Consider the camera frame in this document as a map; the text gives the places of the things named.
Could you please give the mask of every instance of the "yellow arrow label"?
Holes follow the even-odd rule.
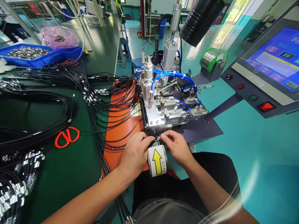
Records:
[[[153,156],[153,161],[155,161],[155,164],[156,164],[157,175],[160,175],[162,173],[162,167],[161,167],[160,159],[162,159],[162,157],[160,156],[160,154],[155,149],[154,156]]]

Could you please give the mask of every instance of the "hand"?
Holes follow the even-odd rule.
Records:
[[[133,135],[125,146],[118,167],[132,182],[143,171],[147,162],[147,147],[154,140],[155,137],[148,137],[144,132],[138,132]]]
[[[185,166],[190,160],[193,159],[187,142],[181,134],[172,130],[168,130],[161,134],[161,138],[166,143],[169,151],[179,165]]]

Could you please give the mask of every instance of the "pink plastic bag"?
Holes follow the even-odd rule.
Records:
[[[57,48],[73,48],[79,46],[79,38],[73,29],[64,26],[44,27],[41,30],[43,45]]]

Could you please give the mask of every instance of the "pants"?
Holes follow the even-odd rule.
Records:
[[[18,42],[18,40],[15,38],[13,33],[23,40],[27,39],[23,34],[21,34],[17,30],[17,28],[22,28],[22,26],[18,23],[8,23],[8,22],[4,22],[0,26],[0,29],[2,30],[2,32],[14,43]]]
[[[237,172],[232,160],[220,153],[194,153],[195,160],[232,197],[240,194]],[[208,211],[189,178],[177,180],[168,174],[150,177],[149,170],[142,172],[134,182],[132,214],[140,203],[152,198],[171,198],[183,201],[204,215]]]

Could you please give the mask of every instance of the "control panel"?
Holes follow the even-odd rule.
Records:
[[[298,1],[221,77],[265,118],[299,110]]]

